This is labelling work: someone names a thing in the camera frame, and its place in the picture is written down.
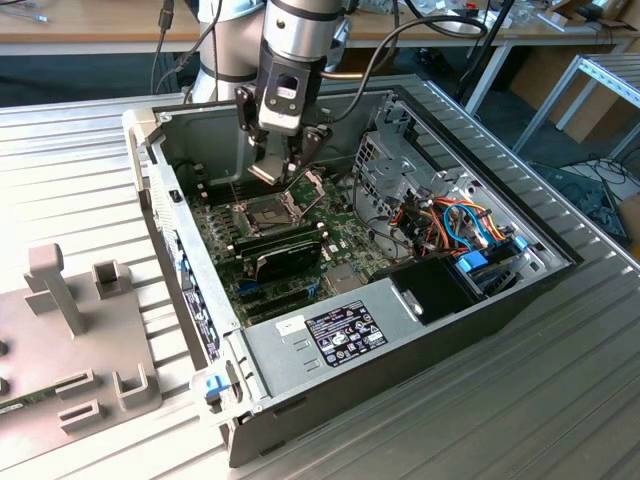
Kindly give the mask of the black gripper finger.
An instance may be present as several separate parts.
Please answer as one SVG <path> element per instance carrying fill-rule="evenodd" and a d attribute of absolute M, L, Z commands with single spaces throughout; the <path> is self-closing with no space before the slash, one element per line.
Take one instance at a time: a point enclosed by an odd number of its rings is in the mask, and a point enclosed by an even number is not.
<path fill-rule="evenodd" d="M 249 144 L 254 148 L 254 162 L 257 163 L 265 156 L 268 132 L 259 126 L 254 90 L 245 85 L 236 87 L 235 102 L 239 127 L 248 135 Z"/>
<path fill-rule="evenodd" d="M 294 136 L 288 136 L 285 143 L 285 173 L 306 167 L 315 160 L 319 152 L 331 138 L 328 127 L 305 127 Z"/>

